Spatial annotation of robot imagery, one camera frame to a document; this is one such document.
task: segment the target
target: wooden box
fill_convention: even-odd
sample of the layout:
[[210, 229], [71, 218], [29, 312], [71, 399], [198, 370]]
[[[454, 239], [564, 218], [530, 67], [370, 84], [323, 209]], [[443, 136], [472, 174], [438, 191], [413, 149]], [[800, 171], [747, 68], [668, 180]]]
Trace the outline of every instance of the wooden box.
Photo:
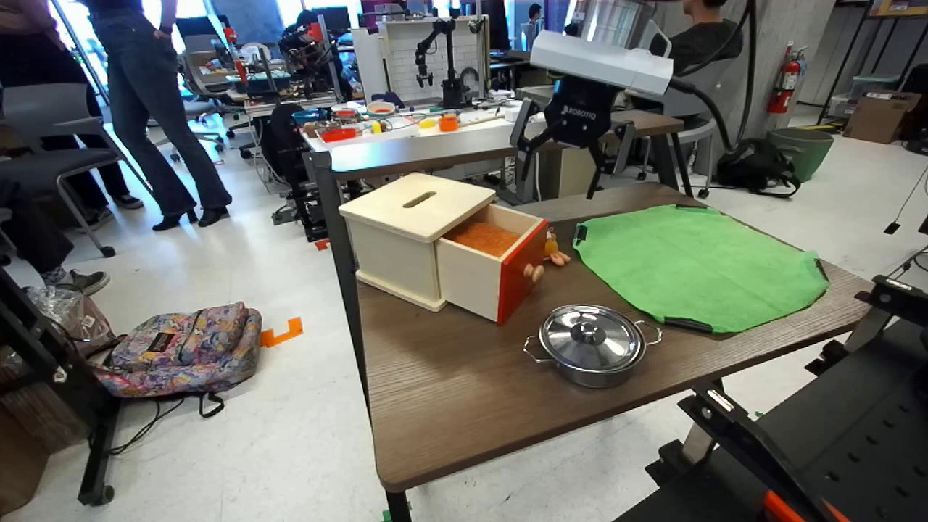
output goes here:
[[346, 202], [356, 278], [426, 310], [441, 310], [438, 236], [490, 200], [490, 187], [410, 174]]
[[438, 239], [443, 297], [490, 321], [509, 321], [544, 276], [546, 232], [544, 218], [486, 205]]

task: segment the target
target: metal pot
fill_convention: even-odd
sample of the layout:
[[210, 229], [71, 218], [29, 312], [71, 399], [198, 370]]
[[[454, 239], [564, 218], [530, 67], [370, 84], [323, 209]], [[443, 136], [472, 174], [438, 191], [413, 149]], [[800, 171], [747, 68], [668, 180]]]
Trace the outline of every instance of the metal pot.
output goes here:
[[629, 321], [609, 306], [599, 305], [567, 305], [554, 306], [539, 326], [544, 355], [525, 339], [523, 350], [539, 363], [554, 365], [570, 383], [580, 389], [606, 389], [620, 383], [648, 352], [649, 344], [662, 341], [645, 339], [641, 321]]

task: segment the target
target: jeans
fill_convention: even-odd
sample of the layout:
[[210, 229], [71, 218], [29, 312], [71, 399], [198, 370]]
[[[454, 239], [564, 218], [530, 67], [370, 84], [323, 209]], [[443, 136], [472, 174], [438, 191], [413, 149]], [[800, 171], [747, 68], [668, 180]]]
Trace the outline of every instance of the jeans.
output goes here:
[[198, 183], [201, 205], [226, 209], [233, 197], [201, 138], [185, 120], [171, 38], [156, 38], [149, 19], [93, 19], [93, 29], [109, 49], [109, 80], [117, 136], [143, 164], [164, 213], [184, 213], [196, 205], [196, 200], [174, 167], [167, 161], [167, 155], [149, 138], [149, 118], [153, 118], [181, 149]]

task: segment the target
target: pot handle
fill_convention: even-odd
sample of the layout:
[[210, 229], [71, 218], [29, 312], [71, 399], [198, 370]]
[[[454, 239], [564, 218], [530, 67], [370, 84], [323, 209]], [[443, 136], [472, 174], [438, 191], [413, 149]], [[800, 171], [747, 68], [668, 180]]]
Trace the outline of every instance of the pot handle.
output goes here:
[[665, 331], [660, 325], [649, 325], [649, 326], [657, 331], [657, 339], [648, 339], [645, 344], [648, 347], [662, 344], [665, 341]]
[[530, 335], [525, 335], [525, 341], [523, 341], [523, 352], [530, 358], [530, 363], [538, 363], [538, 365], [552, 365], [552, 358], [548, 355], [538, 355], [535, 350], [530, 350]]

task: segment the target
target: green cloth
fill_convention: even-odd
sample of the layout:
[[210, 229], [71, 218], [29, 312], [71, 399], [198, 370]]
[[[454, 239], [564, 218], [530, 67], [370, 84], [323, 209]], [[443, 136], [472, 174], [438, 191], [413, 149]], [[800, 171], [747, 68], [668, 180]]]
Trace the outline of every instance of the green cloth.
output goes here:
[[657, 205], [584, 225], [575, 244], [584, 264], [668, 325], [741, 332], [809, 306], [829, 287], [815, 254], [713, 209]]

